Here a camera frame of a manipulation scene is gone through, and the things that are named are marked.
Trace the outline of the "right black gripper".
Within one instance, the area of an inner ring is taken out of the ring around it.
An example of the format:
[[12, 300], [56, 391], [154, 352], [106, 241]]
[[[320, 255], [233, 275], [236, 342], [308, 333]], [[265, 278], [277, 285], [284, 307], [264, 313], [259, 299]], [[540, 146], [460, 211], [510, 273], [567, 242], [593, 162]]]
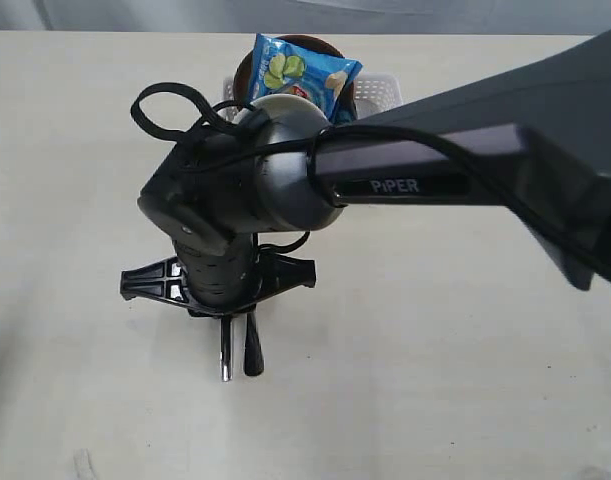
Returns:
[[224, 256], [171, 257], [121, 273], [120, 294], [145, 298], [187, 310], [198, 317], [245, 313], [272, 297], [316, 284], [312, 260], [262, 250], [249, 260]]

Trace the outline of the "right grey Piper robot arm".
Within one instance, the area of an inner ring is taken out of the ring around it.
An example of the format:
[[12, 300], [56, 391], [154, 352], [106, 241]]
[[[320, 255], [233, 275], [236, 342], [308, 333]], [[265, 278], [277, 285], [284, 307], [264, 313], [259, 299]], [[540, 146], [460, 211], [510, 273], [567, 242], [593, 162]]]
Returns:
[[193, 316], [251, 311], [315, 265], [262, 233], [307, 238], [352, 204], [498, 205], [531, 231], [574, 287], [611, 283], [611, 30], [569, 50], [424, 100], [335, 126], [289, 96], [237, 122], [192, 87], [158, 83], [200, 113], [187, 130], [133, 120], [173, 147], [138, 206], [175, 256], [121, 275], [143, 297]]

